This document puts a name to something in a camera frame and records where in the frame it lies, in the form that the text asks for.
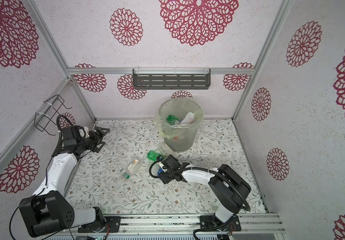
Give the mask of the crushed Pocari bottle blue label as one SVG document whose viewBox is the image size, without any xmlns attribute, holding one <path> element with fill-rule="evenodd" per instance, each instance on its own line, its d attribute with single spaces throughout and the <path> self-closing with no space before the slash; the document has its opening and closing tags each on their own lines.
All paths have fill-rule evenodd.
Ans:
<svg viewBox="0 0 345 240">
<path fill-rule="evenodd" d="M 163 169 L 162 168 L 159 168 L 159 170 L 157 171 L 157 176 L 160 176 L 161 173 L 163 173 Z"/>
</svg>

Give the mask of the green bottle yellow cap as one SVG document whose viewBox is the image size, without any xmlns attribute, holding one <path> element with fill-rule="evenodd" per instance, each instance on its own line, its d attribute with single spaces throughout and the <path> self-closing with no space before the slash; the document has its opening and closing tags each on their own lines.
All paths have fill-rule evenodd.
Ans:
<svg viewBox="0 0 345 240">
<path fill-rule="evenodd" d="M 152 162 L 156 162 L 156 161 L 162 161 L 164 159 L 164 156 L 160 154 L 159 152 L 149 151 L 147 153 L 146 158 Z"/>
<path fill-rule="evenodd" d="M 177 126 L 180 124 L 180 119 L 177 118 L 174 115 L 168 115 L 166 118 L 166 121 L 171 125 L 171 126 Z"/>
</svg>

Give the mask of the clear bottle white yellow label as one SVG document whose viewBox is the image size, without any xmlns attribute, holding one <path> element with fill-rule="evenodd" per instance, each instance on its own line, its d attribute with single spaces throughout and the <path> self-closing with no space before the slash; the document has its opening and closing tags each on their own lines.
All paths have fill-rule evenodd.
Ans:
<svg viewBox="0 0 345 240">
<path fill-rule="evenodd" d="M 142 166 L 143 160 L 139 158 L 135 158 L 131 160 L 122 171 L 122 178 L 123 180 L 127 181 L 132 177 Z"/>
</svg>

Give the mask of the clear bottle red cap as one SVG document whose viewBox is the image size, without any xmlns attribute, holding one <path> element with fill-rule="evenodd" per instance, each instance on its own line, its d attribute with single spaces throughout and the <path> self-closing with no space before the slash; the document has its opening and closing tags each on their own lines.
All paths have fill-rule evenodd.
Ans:
<svg viewBox="0 0 345 240">
<path fill-rule="evenodd" d="M 186 116 L 184 117 L 184 119 L 181 120 L 180 126 L 190 125 L 194 122 L 194 119 L 195 119 L 195 114 L 192 112 L 188 112 Z"/>
</svg>

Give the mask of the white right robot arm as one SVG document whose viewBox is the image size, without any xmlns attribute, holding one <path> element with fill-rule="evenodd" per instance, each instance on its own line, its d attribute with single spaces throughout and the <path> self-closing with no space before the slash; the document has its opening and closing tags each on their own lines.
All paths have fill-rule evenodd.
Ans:
<svg viewBox="0 0 345 240">
<path fill-rule="evenodd" d="M 237 174 L 230 166 L 222 164 L 218 168 L 205 169 L 195 167 L 189 163 L 180 163 L 174 156 L 156 157 L 156 164 L 161 168 L 159 174 L 154 175 L 152 168 L 149 168 L 149 175 L 152 178 L 160 179 L 163 184 L 172 180 L 184 183 L 197 183 L 209 187 L 220 206 L 212 217 L 200 217 L 201 227 L 194 231 L 236 231 L 237 214 L 243 210 L 250 212 L 251 207 L 247 197 L 251 192 L 250 185 Z"/>
</svg>

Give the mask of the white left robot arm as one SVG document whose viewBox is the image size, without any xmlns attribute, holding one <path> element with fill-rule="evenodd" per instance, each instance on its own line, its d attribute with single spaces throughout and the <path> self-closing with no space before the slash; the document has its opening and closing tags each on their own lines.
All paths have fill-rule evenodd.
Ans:
<svg viewBox="0 0 345 240">
<path fill-rule="evenodd" d="M 100 232 L 106 220 L 98 207 L 76 210 L 65 199 L 66 186 L 76 170 L 82 153 L 99 153 L 108 128 L 71 126 L 60 129 L 56 148 L 51 155 L 51 166 L 40 187 L 32 197 L 23 199 L 19 211 L 29 235 L 33 238 L 81 227 Z"/>
</svg>

